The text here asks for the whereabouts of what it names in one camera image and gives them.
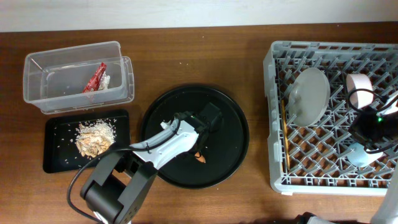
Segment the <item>wooden chopstick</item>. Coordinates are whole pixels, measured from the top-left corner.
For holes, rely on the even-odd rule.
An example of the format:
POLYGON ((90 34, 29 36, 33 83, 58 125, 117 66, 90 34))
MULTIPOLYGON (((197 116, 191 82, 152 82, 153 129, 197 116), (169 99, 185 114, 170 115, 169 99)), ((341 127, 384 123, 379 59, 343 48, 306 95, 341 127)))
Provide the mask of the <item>wooden chopstick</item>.
POLYGON ((281 110, 282 110, 282 127, 283 127, 283 134, 284 134, 284 146, 285 146, 285 157, 286 157, 286 169, 287 169, 287 172, 289 172, 290 171, 289 140, 287 138, 287 123, 286 123, 284 100, 281 100, 281 110))

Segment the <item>red snack wrapper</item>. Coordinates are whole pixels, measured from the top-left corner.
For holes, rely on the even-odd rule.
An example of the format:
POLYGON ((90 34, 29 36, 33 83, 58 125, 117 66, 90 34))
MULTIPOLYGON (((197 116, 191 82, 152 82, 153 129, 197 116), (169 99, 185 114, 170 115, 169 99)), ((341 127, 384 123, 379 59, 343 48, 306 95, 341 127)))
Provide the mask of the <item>red snack wrapper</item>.
POLYGON ((106 71, 106 64, 101 63, 101 65, 95 71, 95 74, 92 76, 92 78, 86 84, 85 88, 83 89, 83 93, 97 91, 100 87, 101 79, 102 79, 102 76, 105 73, 105 71, 106 71))

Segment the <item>orange carrot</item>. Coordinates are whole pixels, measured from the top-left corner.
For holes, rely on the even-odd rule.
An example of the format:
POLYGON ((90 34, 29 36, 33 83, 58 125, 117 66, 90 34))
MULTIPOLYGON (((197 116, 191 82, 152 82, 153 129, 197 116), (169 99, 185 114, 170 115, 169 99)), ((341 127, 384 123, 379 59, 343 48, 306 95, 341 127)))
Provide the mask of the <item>orange carrot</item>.
POLYGON ((201 163, 205 163, 206 162, 205 157, 200 152, 196 152, 195 153, 195 159, 198 160, 201 163))

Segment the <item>white tissue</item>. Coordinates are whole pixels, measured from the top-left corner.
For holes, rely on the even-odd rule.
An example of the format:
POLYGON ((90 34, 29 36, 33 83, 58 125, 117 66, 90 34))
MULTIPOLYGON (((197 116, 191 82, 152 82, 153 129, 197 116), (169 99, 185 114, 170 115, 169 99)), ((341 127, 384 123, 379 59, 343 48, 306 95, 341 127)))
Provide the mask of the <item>white tissue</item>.
POLYGON ((99 82, 98 90, 106 90, 108 88, 109 81, 110 81, 110 76, 104 73, 99 82))

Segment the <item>grey plate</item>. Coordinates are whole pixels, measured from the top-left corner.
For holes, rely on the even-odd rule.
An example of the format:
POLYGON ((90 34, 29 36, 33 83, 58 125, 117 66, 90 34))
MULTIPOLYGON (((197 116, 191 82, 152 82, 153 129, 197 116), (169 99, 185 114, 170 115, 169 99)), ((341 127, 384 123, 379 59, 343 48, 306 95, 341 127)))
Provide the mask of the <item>grey plate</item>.
POLYGON ((308 68, 294 81, 287 111, 290 116, 296 115, 295 125, 311 126, 325 114, 329 99, 330 84, 326 75, 317 68, 308 68))

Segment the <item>pink bowl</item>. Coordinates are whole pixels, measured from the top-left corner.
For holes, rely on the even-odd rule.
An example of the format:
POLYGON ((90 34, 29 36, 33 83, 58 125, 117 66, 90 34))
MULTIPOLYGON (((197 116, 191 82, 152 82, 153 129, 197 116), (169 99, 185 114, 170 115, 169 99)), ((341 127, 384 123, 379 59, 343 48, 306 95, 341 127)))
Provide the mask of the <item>pink bowl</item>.
POLYGON ((368 91, 356 91, 349 97, 349 101, 353 106, 358 109, 364 108, 373 102, 374 95, 371 93, 373 90, 372 83, 369 77, 365 74, 348 74, 346 77, 347 92, 353 90, 366 89, 368 91))

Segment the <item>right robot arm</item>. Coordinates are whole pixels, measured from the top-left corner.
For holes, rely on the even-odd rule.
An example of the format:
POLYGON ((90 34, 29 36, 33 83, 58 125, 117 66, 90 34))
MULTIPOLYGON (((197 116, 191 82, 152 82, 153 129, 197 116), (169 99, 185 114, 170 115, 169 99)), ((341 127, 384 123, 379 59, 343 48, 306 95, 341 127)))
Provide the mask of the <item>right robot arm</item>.
POLYGON ((348 128, 356 115, 339 93, 332 96, 317 124, 300 128, 289 123, 287 165, 281 184, 301 194, 385 195, 397 153, 390 150, 364 167, 350 162, 354 140, 348 128))

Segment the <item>blue plastic cup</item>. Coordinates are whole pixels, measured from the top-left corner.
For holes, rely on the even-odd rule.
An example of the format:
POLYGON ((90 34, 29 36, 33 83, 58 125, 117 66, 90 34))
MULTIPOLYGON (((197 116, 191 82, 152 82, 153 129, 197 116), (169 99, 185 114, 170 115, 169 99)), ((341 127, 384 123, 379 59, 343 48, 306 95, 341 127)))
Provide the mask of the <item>blue plastic cup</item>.
POLYGON ((370 150, 360 143, 353 143, 348 147, 350 153, 347 155, 348 161, 356 167, 366 167, 372 162, 383 156, 383 152, 370 154, 370 150))

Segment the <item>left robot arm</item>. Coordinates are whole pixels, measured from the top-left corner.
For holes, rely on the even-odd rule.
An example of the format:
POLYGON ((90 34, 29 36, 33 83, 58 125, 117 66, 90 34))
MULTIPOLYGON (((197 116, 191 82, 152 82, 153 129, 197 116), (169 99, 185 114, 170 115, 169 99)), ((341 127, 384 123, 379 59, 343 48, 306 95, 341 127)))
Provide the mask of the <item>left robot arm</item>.
POLYGON ((93 159, 97 165, 81 188, 80 195, 93 214, 80 210, 71 200, 72 187, 83 169, 68 187, 68 205, 97 223, 131 223, 164 165, 181 154, 206 162, 202 149, 223 121, 221 108, 208 103, 197 113, 175 113, 169 122, 161 124, 161 132, 145 141, 126 147, 113 144, 93 159))

